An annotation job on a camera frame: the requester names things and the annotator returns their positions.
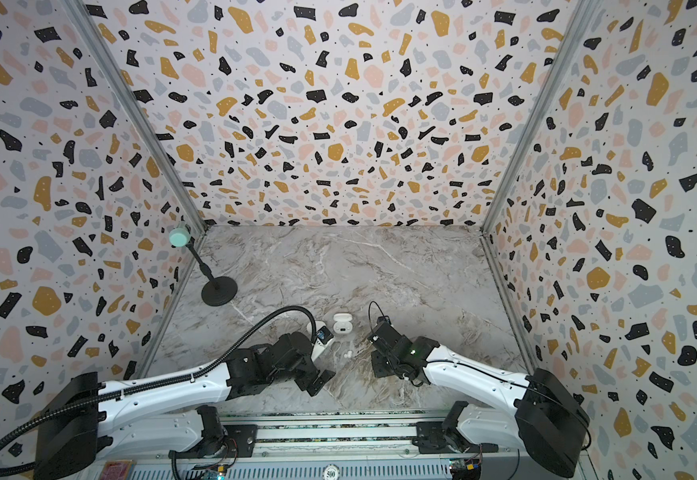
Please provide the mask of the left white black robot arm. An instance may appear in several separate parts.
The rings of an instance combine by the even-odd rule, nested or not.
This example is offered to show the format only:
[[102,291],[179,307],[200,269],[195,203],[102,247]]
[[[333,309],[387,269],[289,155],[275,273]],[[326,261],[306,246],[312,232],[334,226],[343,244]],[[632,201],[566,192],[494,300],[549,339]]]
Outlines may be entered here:
[[216,404],[288,381],[316,396],[334,377],[314,364],[332,340],[322,326],[314,338],[284,334],[274,344],[236,349],[220,362],[174,375],[100,383],[96,374],[82,374],[44,412],[48,421],[38,428],[34,478],[62,479],[100,457],[146,450],[193,458],[216,454],[232,443]]

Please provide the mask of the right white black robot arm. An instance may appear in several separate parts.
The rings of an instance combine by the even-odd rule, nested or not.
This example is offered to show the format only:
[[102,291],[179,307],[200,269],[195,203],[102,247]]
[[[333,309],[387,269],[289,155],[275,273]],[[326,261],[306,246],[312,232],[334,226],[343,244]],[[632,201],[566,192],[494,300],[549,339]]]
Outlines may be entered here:
[[427,337],[410,340],[385,317],[367,339],[376,377],[444,387],[467,397],[455,402],[444,420],[416,424],[412,442],[421,453],[470,454],[472,460],[455,469],[474,471],[484,452],[504,446],[557,477],[574,476],[581,452],[591,443],[590,419],[550,371],[497,369]]

